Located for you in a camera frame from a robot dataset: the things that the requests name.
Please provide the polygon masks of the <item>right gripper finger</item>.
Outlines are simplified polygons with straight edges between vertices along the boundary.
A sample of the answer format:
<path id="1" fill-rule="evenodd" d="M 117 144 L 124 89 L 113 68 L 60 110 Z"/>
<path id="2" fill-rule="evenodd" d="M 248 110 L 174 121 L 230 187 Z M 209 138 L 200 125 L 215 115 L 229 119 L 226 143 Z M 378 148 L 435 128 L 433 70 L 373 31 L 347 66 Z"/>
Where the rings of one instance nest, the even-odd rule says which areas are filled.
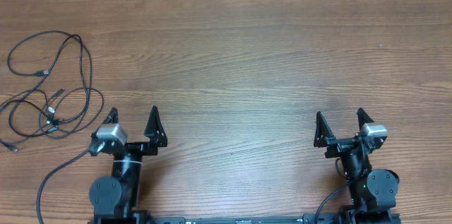
<path id="1" fill-rule="evenodd" d="M 332 132 L 326 118 L 322 111 L 316 113 L 316 131 L 314 136 L 314 147 L 323 148 L 327 147 L 332 141 L 335 140 L 335 135 Z"/>
<path id="2" fill-rule="evenodd" d="M 374 120 L 364 111 L 362 107 L 357 110 L 357 118 L 359 129 L 362 129 L 367 123 L 374 123 Z"/>

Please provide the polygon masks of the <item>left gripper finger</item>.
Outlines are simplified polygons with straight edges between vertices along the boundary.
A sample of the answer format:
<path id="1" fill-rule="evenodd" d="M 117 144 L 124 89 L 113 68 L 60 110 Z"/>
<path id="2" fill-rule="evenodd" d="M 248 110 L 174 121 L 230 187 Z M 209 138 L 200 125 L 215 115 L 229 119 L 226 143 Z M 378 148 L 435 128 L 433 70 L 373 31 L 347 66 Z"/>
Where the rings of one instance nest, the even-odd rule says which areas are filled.
<path id="1" fill-rule="evenodd" d="M 106 118 L 104 119 L 104 121 L 102 122 L 103 124 L 117 124 L 119 122 L 119 114 L 118 114 L 118 110 L 117 108 L 113 107 L 108 115 L 106 116 Z"/>
<path id="2" fill-rule="evenodd" d="M 155 105 L 151 107 L 150 115 L 143 135 L 149 138 L 152 145 L 156 147 L 167 147 L 167 134 L 163 129 L 158 108 Z"/>

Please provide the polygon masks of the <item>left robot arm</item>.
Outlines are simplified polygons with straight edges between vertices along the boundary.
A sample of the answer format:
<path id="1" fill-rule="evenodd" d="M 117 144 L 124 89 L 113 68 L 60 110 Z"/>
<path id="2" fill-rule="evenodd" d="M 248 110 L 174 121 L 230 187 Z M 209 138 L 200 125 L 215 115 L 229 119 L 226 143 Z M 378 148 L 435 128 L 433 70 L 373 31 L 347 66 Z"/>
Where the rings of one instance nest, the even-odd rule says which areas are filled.
<path id="1" fill-rule="evenodd" d="M 146 141 L 130 142 L 119 123 L 113 107 L 103 123 L 91 134 L 88 152 L 92 156 L 105 153 L 113 156 L 112 173 L 96 179 L 89 191 L 93 205 L 92 223 L 154 223 L 147 210 L 138 210 L 141 168 L 144 156 L 158 154 L 167 146 L 167 134 L 160 121 L 158 108 L 152 106 L 143 133 Z"/>

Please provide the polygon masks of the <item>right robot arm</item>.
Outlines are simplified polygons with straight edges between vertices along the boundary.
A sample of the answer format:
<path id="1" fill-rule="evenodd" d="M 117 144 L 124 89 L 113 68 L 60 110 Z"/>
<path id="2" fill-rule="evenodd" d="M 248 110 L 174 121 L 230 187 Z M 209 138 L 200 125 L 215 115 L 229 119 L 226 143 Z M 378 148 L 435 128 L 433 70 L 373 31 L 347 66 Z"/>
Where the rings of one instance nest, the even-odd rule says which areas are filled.
<path id="1" fill-rule="evenodd" d="M 325 148 L 326 158 L 341 163 L 336 172 L 345 184 L 329 194 L 317 208 L 313 223 L 400 223 L 396 206 L 399 176 L 392 170 L 374 169 L 369 154 L 382 147 L 388 129 L 375 122 L 362 108 L 357 110 L 359 131 L 350 138 L 336 138 L 321 111 L 316 113 L 314 147 Z M 351 204 L 341 206 L 337 213 L 322 214 L 322 209 L 333 197 L 347 189 Z"/>

